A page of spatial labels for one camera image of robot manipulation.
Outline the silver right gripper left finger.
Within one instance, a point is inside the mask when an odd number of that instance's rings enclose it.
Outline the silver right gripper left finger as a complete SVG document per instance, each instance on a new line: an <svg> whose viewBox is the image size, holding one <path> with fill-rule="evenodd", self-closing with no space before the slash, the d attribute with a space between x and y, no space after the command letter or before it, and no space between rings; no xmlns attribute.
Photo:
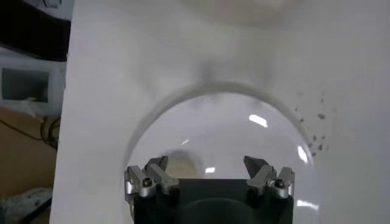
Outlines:
<svg viewBox="0 0 390 224"><path fill-rule="evenodd" d="M180 195L180 182L165 172L167 165L168 157L160 156L150 159L143 169L129 166L124 172L125 201L133 202L136 197L152 198L157 189L176 201Z"/></svg>

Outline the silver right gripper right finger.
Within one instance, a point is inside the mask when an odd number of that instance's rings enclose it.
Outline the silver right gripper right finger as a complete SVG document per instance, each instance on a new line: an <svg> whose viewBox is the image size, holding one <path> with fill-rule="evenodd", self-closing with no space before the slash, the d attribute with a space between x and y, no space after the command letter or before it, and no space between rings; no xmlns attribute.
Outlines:
<svg viewBox="0 0 390 224"><path fill-rule="evenodd" d="M244 165L250 178L246 184L255 190L255 194L269 194L272 198L284 200L294 197L295 173L290 167L277 170L264 159L245 156Z"/></svg>

